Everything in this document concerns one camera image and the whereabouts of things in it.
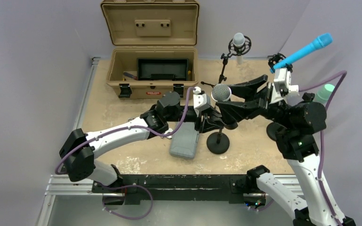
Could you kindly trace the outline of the black microphone silver grille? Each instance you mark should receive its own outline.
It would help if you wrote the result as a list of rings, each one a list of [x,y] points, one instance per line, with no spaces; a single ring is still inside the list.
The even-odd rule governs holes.
[[[225,124],[225,128],[228,130],[233,130],[238,127],[235,119],[225,110],[224,107],[221,107],[219,102],[227,102],[230,101],[231,97],[231,89],[226,84],[216,84],[211,92],[212,99],[216,102],[216,106],[219,108],[220,113],[222,115],[222,121]]]

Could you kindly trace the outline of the black round-base clip stand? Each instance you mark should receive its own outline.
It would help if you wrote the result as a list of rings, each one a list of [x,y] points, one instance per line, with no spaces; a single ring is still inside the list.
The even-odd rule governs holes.
[[[206,146],[213,154],[223,154],[227,152],[230,147],[230,140],[222,130],[223,128],[219,129],[218,132],[210,134],[206,140]]]

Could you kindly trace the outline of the white microphone grey grille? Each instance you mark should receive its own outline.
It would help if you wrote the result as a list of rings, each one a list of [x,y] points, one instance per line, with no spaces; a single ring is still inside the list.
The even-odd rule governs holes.
[[[232,40],[234,51],[236,53],[236,60],[239,65],[243,63],[243,48],[245,46],[245,37],[242,33],[238,32],[233,36]]]

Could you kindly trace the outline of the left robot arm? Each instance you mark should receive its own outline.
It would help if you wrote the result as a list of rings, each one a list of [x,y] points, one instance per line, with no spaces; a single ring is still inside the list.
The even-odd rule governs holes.
[[[148,111],[122,125],[89,133],[73,130],[59,150],[61,161],[56,174],[61,175],[64,168],[72,182],[89,178],[115,193],[122,186],[120,172],[114,165],[99,162],[97,158],[101,155],[132,142],[174,135],[184,122],[194,123],[198,133],[224,127],[222,115],[211,106],[205,92],[189,88],[186,97],[190,95],[192,106],[181,105],[180,94],[171,91]]]

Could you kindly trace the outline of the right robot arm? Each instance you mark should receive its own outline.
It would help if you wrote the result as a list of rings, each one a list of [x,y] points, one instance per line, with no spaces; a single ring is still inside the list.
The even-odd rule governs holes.
[[[314,102],[313,93],[305,93],[301,102],[291,106],[285,97],[297,94],[298,86],[291,85],[289,78],[274,82],[267,79],[263,75],[239,84],[217,84],[212,90],[212,99],[228,127],[258,115],[279,124],[275,132],[276,145],[292,168],[303,197],[277,182],[264,166],[248,171],[247,188],[268,194],[291,216],[295,226],[355,225],[332,195],[323,173],[324,147],[314,139],[315,133],[322,133],[326,128],[326,107]]]

